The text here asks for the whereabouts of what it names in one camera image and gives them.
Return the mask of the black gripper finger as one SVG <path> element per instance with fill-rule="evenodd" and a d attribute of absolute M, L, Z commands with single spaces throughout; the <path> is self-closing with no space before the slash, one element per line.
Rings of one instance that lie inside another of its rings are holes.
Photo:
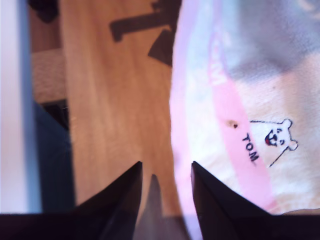
<path fill-rule="evenodd" d="M 76 207 L 76 240 L 131 240 L 142 197 L 143 164 L 136 162 L 105 189 Z"/>
<path fill-rule="evenodd" d="M 271 240 L 271 216 L 231 190 L 199 163 L 191 164 L 194 206 L 204 240 Z"/>

